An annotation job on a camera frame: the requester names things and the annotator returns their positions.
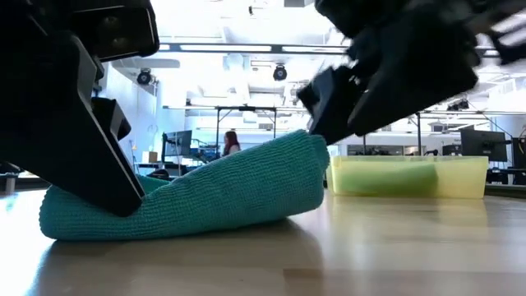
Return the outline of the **green microfiber towel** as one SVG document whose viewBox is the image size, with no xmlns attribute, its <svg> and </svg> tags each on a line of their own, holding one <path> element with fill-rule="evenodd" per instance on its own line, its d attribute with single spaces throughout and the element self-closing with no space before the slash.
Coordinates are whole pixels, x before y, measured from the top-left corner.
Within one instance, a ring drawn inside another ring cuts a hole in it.
<svg viewBox="0 0 526 296">
<path fill-rule="evenodd" d="M 338 195 L 365 197 L 424 197 L 433 195 L 438 174 L 432 164 L 379 167 L 365 166 L 334 172 Z"/>
</svg>

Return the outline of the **black metal stand frame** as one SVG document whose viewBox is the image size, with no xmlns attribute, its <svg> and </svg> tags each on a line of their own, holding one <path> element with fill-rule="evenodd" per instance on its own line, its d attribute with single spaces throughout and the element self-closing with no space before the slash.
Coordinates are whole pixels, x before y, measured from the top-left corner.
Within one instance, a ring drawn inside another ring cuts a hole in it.
<svg viewBox="0 0 526 296">
<path fill-rule="evenodd" d="M 219 155 L 219 125 L 220 122 L 228 116 L 233 110 L 237 110 L 240 112 L 253 112 L 261 111 L 264 114 L 267 115 L 267 117 L 271 120 L 271 122 L 274 124 L 273 126 L 273 137 L 276 138 L 276 119 L 277 119 L 277 108 L 276 107 L 256 107 L 256 106 L 249 106 L 249 105 L 240 105 L 240 106 L 213 106 L 212 107 L 216 111 L 216 126 L 215 126 L 215 156 Z M 222 110 L 228 110 L 228 112 L 222 117 L 221 111 Z M 272 112 L 274 114 L 274 117 L 271 117 L 267 114 L 267 112 Z"/>
</svg>

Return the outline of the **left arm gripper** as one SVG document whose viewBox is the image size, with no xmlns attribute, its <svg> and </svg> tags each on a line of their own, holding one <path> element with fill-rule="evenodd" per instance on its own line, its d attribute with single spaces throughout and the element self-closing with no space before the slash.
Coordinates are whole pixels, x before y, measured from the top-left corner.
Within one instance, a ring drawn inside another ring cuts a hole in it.
<svg viewBox="0 0 526 296">
<path fill-rule="evenodd" d="M 82 0 L 0 0 L 0 160 L 117 216 L 145 192 L 91 95 L 101 67 L 72 32 Z"/>
</svg>

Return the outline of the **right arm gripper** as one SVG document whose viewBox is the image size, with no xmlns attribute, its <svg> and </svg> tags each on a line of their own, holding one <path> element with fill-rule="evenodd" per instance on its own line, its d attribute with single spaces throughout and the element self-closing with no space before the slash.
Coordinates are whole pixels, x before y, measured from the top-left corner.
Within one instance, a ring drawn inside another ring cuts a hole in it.
<svg viewBox="0 0 526 296">
<path fill-rule="evenodd" d="M 363 136 L 472 89 L 475 36 L 486 35 L 501 63 L 526 59 L 526 23 L 496 25 L 526 10 L 526 0 L 315 0 L 315 9 L 349 39 L 379 33 L 381 63 L 348 117 Z"/>
</svg>

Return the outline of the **yellow plastic basket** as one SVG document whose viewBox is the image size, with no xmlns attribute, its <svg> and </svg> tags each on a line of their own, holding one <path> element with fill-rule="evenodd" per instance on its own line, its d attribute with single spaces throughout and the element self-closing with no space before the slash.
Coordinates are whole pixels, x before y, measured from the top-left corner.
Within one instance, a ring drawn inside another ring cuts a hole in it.
<svg viewBox="0 0 526 296">
<path fill-rule="evenodd" d="M 335 195 L 334 172 L 342 169 L 379 166 L 400 167 L 432 164 L 438 174 L 438 186 L 432 199 L 481 199 L 484 197 L 488 158 L 485 156 L 333 156 L 326 171 L 328 189 Z"/>
</svg>

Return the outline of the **teal microfiber towel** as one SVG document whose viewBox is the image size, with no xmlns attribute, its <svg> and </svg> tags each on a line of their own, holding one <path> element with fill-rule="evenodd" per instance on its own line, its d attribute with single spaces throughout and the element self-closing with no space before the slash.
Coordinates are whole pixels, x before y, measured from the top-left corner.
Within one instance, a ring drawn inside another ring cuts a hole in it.
<svg viewBox="0 0 526 296">
<path fill-rule="evenodd" d="M 39 208 L 39 227 L 57 240 L 125 241 L 282 220 L 320 206 L 329 162 L 324 138 L 298 130 L 173 181 L 141 176 L 142 205 L 126 218 L 52 186 Z"/>
</svg>

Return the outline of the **black desk monitor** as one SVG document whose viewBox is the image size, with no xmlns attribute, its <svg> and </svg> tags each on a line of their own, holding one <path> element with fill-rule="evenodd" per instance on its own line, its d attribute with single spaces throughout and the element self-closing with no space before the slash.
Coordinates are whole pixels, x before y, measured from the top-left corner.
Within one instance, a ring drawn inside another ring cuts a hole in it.
<svg viewBox="0 0 526 296">
<path fill-rule="evenodd" d="M 162 135 L 162 156 L 189 156 L 192 131 L 169 132 Z"/>
<path fill-rule="evenodd" d="M 507 145 L 504 132 L 460 131 L 461 151 L 464 156 L 486 156 L 492 162 L 507 162 Z"/>
</svg>

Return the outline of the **person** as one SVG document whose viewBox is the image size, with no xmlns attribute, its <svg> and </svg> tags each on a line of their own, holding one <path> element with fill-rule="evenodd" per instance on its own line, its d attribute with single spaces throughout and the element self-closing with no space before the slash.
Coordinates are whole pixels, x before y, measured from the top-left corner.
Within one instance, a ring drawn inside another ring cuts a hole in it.
<svg viewBox="0 0 526 296">
<path fill-rule="evenodd" d="M 228 131 L 224 133 L 224 151 L 223 156 L 231 155 L 239 152 L 241 146 L 238 141 L 238 135 L 235 131 Z"/>
</svg>

